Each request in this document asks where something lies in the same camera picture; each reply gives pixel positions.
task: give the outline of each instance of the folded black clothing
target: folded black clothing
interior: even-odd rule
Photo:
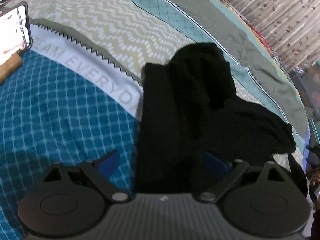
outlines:
[[[165,66],[146,64],[144,74],[137,192],[208,189],[215,178],[204,167],[206,151],[256,166],[295,151],[290,124],[236,95],[230,65],[215,44],[188,45]]]

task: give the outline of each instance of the gray fabric stripe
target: gray fabric stripe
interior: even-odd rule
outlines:
[[[113,62],[116,67],[119,67],[121,71],[125,71],[127,73],[127,76],[131,76],[133,80],[138,81],[139,85],[142,86],[141,78],[137,77],[136,75],[131,73],[129,70],[127,70],[121,63],[119,63],[114,57],[111,56],[108,50],[106,50],[101,46],[96,45],[93,41],[88,39],[86,36],[78,32],[74,28],[62,25],[60,23],[52,22],[44,18],[41,18],[41,19],[30,18],[30,23],[34,25],[39,25],[45,28],[49,28],[52,31],[59,32],[63,35],[71,37],[72,40],[76,40],[77,42],[80,42],[81,45],[86,46],[87,49],[90,48],[91,51],[96,52],[97,55],[102,55],[103,59],[105,58],[109,59],[109,61]]]
[[[307,128],[306,113],[296,98],[291,85],[283,81],[269,62],[247,38],[246,34],[231,22],[209,0],[170,0],[193,17],[210,32],[228,52],[259,80],[262,87],[276,100],[289,122],[304,138]]]

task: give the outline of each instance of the curtain fold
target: curtain fold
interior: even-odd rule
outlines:
[[[277,52],[288,70],[320,58],[320,0],[228,0]]]

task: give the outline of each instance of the white fabric stripe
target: white fabric stripe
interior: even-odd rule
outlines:
[[[129,114],[141,121],[137,111],[143,89],[137,81],[121,72],[102,56],[50,30],[31,25],[33,45],[31,50],[78,73],[118,102]]]
[[[203,32],[205,32],[207,34],[207,36],[209,36],[209,38],[211,38],[219,47],[220,49],[222,49],[229,57],[231,57],[234,62],[239,65],[240,67],[244,67],[248,74],[250,75],[250,77],[253,79],[253,81],[262,89],[262,91],[276,104],[276,106],[279,108],[279,110],[281,111],[281,113],[283,114],[285,120],[287,123],[290,123],[289,120],[287,119],[284,111],[281,109],[281,107],[278,105],[278,103],[269,95],[269,93],[260,85],[260,83],[256,80],[256,78],[251,74],[249,68],[247,68],[246,66],[242,66],[206,29],[204,29],[195,19],[193,19],[191,16],[189,16],[186,12],[184,12],[181,8],[179,8],[176,4],[174,4],[173,2],[169,1],[169,0],[164,0],[167,3],[170,3],[177,11],[179,11],[180,13],[184,14],[186,17],[188,17],[192,22],[194,22],[195,25],[198,26],[198,28],[200,28]],[[294,133],[297,135],[297,137],[304,143],[304,139],[297,133],[296,129],[292,126]]]

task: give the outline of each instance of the smartphone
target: smartphone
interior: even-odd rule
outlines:
[[[28,4],[21,2],[0,14],[0,65],[15,52],[21,54],[31,45]]]

